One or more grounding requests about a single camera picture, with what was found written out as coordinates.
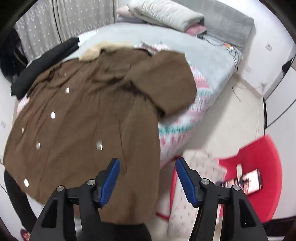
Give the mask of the light blue bed sheet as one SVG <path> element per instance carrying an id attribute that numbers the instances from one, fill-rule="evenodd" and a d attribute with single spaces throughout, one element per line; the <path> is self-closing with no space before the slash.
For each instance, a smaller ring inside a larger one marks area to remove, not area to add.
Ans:
<path id="1" fill-rule="evenodd" d="M 229 51 L 212 37 L 206 40 L 181 33 L 173 29 L 148 24 L 116 23 L 97 30 L 96 35 L 85 41 L 77 51 L 65 60 L 78 58 L 90 47 L 100 42 L 149 45 L 163 43 L 171 50 L 184 53 L 206 78 L 213 94 L 219 94 L 234 73 L 241 59 L 241 52 L 234 48 Z"/>

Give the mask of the pink small pillow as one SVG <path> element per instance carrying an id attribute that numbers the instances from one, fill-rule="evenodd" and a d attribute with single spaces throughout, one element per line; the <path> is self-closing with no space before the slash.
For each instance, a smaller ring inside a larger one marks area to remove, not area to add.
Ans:
<path id="1" fill-rule="evenodd" d="M 195 24 L 189 27 L 185 33 L 190 36 L 197 36 L 197 35 L 203 35 L 207 33 L 207 28 L 201 24 Z"/>

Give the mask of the grey folded blanket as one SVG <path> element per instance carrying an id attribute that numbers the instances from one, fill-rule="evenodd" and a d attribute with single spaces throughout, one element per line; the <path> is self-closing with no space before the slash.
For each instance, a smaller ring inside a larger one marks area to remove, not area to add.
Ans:
<path id="1" fill-rule="evenodd" d="M 117 20 L 116 20 L 117 23 L 132 23 L 132 24 L 146 24 L 146 21 L 140 19 L 140 18 L 137 18 L 137 17 L 125 17 L 125 16 L 122 16 L 122 15 L 118 15 L 117 17 Z"/>

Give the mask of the grey quilted headboard cushion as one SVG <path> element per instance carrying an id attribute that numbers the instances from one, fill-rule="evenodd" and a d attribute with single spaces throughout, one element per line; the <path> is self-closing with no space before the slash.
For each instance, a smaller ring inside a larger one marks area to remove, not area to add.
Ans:
<path id="1" fill-rule="evenodd" d="M 188 0 L 177 3 L 204 16 L 202 23 L 208 29 L 209 36 L 230 42 L 243 52 L 254 26 L 253 18 L 215 0 Z"/>

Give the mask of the grey dotted curtain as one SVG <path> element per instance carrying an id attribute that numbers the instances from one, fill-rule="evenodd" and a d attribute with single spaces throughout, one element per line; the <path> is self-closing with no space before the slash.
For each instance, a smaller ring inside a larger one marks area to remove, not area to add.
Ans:
<path id="1" fill-rule="evenodd" d="M 28 61 L 80 34 L 114 23 L 113 1 L 37 1 L 15 24 Z"/>

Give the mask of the white grey sliding wardrobe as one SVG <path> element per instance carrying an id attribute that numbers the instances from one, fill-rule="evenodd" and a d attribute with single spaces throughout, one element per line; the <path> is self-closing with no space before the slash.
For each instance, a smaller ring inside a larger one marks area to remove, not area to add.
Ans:
<path id="1" fill-rule="evenodd" d="M 274 219 L 295 216 L 295 59 L 265 100 L 265 134 L 273 140 L 281 160 L 282 188 Z"/>

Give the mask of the dark hanging clothes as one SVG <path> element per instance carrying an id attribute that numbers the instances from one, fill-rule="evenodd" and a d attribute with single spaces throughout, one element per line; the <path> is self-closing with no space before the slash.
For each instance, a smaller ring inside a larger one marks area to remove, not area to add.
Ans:
<path id="1" fill-rule="evenodd" d="M 27 67 L 28 63 L 26 56 L 23 54 L 20 37 L 15 28 L 12 28 L 1 44 L 1 71 L 4 77 L 10 83 L 13 83 Z"/>

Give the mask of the patterned pink green blanket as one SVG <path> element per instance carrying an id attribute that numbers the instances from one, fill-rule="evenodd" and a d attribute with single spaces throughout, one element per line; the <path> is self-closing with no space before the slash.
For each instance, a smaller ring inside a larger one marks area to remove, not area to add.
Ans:
<path id="1" fill-rule="evenodd" d="M 188 132 L 208 90 L 183 53 L 166 46 L 108 47 L 95 59 L 58 62 L 30 87 L 11 130 L 4 165 L 15 178 L 89 175 L 119 158 L 156 170 L 161 150 Z"/>

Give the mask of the black folded garment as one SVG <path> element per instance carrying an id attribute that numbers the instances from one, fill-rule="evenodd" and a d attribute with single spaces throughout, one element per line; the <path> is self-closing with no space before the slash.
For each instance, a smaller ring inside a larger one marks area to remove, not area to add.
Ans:
<path id="1" fill-rule="evenodd" d="M 70 38 L 34 60 L 11 85 L 11 96 L 15 96 L 17 100 L 22 99 L 41 73 L 74 53 L 78 48 L 79 38 Z"/>

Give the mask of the cream white pillow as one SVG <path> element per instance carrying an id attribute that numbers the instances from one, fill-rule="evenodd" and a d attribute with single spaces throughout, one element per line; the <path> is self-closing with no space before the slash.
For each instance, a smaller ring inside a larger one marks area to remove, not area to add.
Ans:
<path id="1" fill-rule="evenodd" d="M 128 8 L 138 18 L 157 26 L 185 32 L 204 16 L 174 1 L 130 1 Z"/>

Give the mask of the smartphone with lit screen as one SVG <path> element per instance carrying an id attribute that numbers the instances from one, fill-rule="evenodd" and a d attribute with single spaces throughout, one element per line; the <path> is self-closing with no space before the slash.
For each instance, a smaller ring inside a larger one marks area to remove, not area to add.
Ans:
<path id="1" fill-rule="evenodd" d="M 262 189 L 261 173 L 259 169 L 229 179 L 221 184 L 222 187 L 231 188 L 238 185 L 246 195 L 258 192 Z"/>

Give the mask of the white patterned cloth on stool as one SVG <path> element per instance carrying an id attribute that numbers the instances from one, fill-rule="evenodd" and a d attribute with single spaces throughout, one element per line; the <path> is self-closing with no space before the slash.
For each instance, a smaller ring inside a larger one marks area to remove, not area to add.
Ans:
<path id="1" fill-rule="evenodd" d="M 206 178 L 214 184 L 223 182 L 226 168 L 219 165 L 217 159 L 203 150 L 185 150 L 182 157 L 190 169 L 197 171 L 201 178 Z M 199 184 L 193 184 L 184 171 L 184 167 L 177 163 L 175 170 L 175 192 L 172 199 L 168 236 L 189 238 L 194 227 L 198 208 L 204 198 Z"/>

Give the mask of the brown coat with fur collar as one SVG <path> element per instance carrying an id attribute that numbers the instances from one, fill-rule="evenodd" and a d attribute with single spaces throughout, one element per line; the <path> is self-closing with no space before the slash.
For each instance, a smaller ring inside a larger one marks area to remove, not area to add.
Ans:
<path id="1" fill-rule="evenodd" d="M 57 186 L 78 187 L 118 158 L 120 174 L 100 216 L 147 222 L 158 198 L 158 122 L 185 110 L 196 91 L 185 55 L 175 51 L 121 48 L 93 61 L 60 62 L 28 91 L 6 143 L 5 169 L 43 204 Z"/>

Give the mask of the red plastic stool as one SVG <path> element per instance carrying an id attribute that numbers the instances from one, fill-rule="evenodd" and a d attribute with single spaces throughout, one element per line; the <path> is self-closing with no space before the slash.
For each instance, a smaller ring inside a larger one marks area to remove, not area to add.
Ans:
<path id="1" fill-rule="evenodd" d="M 242 187 L 260 221 L 272 219 L 281 194 L 282 168 L 270 136 L 251 142 L 229 158 L 212 158 L 202 150 L 186 150 L 182 157 L 202 178 L 219 186 Z"/>

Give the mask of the white wall socket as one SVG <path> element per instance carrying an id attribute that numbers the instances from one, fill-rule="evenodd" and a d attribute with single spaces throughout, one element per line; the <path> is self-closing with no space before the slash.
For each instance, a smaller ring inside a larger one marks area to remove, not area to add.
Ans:
<path id="1" fill-rule="evenodd" d="M 266 47 L 266 49 L 267 49 L 268 51 L 271 51 L 272 48 L 273 48 L 272 45 L 269 44 L 269 43 L 267 43 L 265 47 Z"/>

